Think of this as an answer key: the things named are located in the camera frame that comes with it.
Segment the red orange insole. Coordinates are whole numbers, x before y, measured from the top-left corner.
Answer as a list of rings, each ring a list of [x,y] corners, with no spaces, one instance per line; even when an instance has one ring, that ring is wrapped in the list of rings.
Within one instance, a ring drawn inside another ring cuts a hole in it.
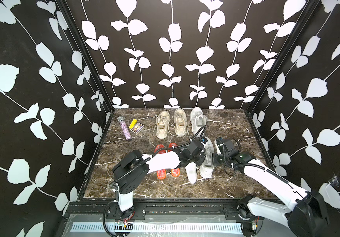
[[[162,144],[157,145],[154,152],[158,151],[161,148],[164,148],[164,145],[162,145]],[[157,173],[157,178],[160,179],[160,180],[165,179],[166,176],[167,176],[167,172],[166,172],[165,169],[158,170],[158,171],[156,171],[156,173]]]

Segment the white insole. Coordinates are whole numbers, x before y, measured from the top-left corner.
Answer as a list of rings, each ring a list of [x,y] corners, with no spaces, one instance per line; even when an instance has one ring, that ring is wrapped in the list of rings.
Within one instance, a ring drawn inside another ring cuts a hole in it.
[[[197,169],[196,169],[196,164],[195,163],[189,163],[186,165],[186,173],[188,180],[191,184],[195,184],[197,181]]]

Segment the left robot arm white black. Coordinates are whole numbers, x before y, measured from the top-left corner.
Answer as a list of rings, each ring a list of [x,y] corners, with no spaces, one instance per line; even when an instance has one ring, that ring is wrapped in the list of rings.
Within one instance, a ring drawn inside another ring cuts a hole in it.
[[[116,194],[121,212],[133,210],[133,191],[149,173],[162,169],[177,169],[191,165],[201,166],[206,158],[207,139],[202,126],[191,141],[168,148],[160,148],[152,155],[133,150],[112,169],[114,181],[109,185]]]

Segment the beige lace sneaker one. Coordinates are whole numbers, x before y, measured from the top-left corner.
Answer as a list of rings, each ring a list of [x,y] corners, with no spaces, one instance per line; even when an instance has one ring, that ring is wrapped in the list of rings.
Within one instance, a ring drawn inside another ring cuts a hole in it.
[[[187,133],[187,117],[183,109],[178,108],[174,112],[175,133],[177,136],[184,136]]]
[[[165,139],[168,135],[170,123],[170,114],[168,111],[163,110],[157,115],[156,121],[156,136],[159,139]]]

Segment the white sneaker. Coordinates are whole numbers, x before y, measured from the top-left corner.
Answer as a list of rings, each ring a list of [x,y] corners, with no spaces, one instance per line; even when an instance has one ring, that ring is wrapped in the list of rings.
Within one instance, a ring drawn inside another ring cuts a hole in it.
[[[205,159],[200,166],[200,175],[204,179],[208,179],[212,177],[212,173],[214,170],[214,165],[212,161],[212,155],[214,153],[214,147],[212,141],[208,137],[203,138],[205,141],[205,147],[204,147],[204,154]]]
[[[194,135],[202,128],[202,126],[206,125],[206,116],[203,114],[203,111],[199,107],[195,107],[192,109],[190,114],[190,121],[192,124],[192,132]]]

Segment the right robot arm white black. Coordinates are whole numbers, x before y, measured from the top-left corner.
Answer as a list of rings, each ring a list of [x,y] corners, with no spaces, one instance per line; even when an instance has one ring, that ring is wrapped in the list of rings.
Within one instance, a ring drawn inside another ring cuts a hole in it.
[[[263,217],[289,228],[297,237],[320,237],[330,220],[323,196],[307,191],[265,166],[249,152],[239,152],[230,139],[215,140],[214,166],[226,166],[254,179],[281,202],[266,201],[253,195],[240,199],[238,216],[253,222]]]

